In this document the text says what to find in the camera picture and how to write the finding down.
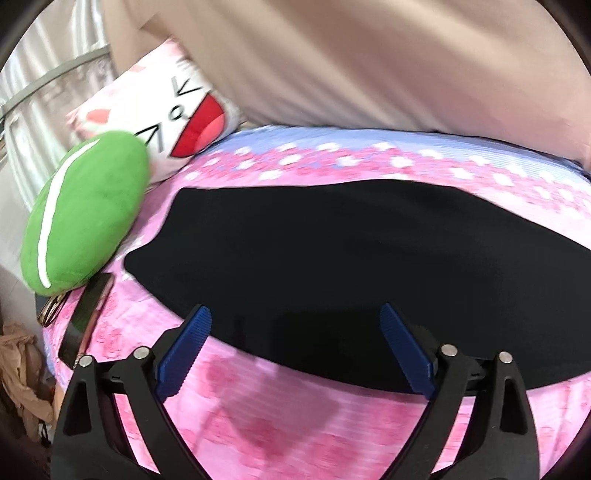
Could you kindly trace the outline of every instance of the green plush toy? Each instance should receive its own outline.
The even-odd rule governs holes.
[[[28,285],[50,297],[84,285],[139,212],[150,169],[144,143],[107,132],[70,150],[35,201],[22,245]]]

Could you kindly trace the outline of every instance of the beige fabric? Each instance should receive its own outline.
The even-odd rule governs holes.
[[[64,403],[64,397],[66,393],[61,389],[59,384],[56,384],[56,392],[53,396],[53,424],[51,425],[54,429],[57,428],[57,420],[60,417],[61,406]]]
[[[103,0],[119,70],[175,36],[258,124],[477,135],[591,170],[591,76],[536,0]]]

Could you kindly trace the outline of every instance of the red mouth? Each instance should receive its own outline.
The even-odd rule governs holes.
[[[208,93],[187,122],[170,153],[174,158],[186,158],[211,145],[223,132],[225,117],[222,106]]]

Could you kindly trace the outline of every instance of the pink bedsheet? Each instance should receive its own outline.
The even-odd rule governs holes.
[[[306,164],[311,156],[314,167]],[[339,168],[329,168],[339,162]],[[124,358],[180,323],[122,268],[124,255],[158,232],[180,188],[379,178],[425,181],[463,188],[590,247],[591,192],[586,180],[574,174],[564,183],[551,176],[534,179],[512,169],[499,168],[482,157],[460,162],[437,151],[403,151],[385,143],[361,151],[338,145],[311,150],[290,143],[271,153],[241,147],[203,154],[147,195],[132,231],[106,268],[116,275],[116,283],[88,353],[99,361]],[[57,359],[57,350],[81,292],[73,292],[45,333],[57,379],[64,387],[71,372]],[[532,390],[528,396],[544,473],[589,414],[591,374]],[[377,480],[401,450],[425,404],[414,395],[383,393],[295,372],[209,338],[180,393],[165,407],[214,480]],[[126,398],[118,398],[118,405],[138,462],[155,469]],[[437,469],[453,462],[471,408],[472,399],[465,399]]]

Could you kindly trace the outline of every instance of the curtain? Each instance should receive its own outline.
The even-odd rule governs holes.
[[[0,72],[0,103],[65,61],[107,44],[100,0],[54,0]],[[66,126],[66,114],[115,77],[111,59],[101,57],[51,82],[8,115],[8,164],[28,210],[61,158],[80,141]]]

